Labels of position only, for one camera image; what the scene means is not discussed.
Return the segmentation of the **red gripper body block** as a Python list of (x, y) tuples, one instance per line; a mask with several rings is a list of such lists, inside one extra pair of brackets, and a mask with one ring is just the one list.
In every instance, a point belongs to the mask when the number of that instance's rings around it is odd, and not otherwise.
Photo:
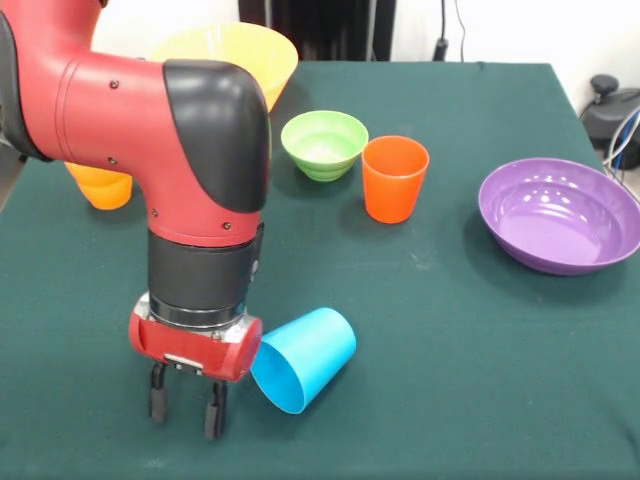
[(262, 321), (247, 313), (221, 328), (179, 328), (157, 321), (147, 299), (136, 302), (129, 321), (129, 340), (138, 353), (229, 382), (237, 382), (249, 372), (262, 331)]

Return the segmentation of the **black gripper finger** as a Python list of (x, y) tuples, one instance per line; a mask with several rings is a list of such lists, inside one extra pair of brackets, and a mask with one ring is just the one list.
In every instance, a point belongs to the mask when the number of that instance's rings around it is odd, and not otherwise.
[(206, 406), (204, 435), (207, 440), (220, 439), (226, 425), (228, 385), (225, 381), (215, 381), (212, 385), (212, 399)]
[(163, 423), (167, 414), (165, 371), (166, 364), (155, 362), (150, 373), (149, 415), (155, 423)]

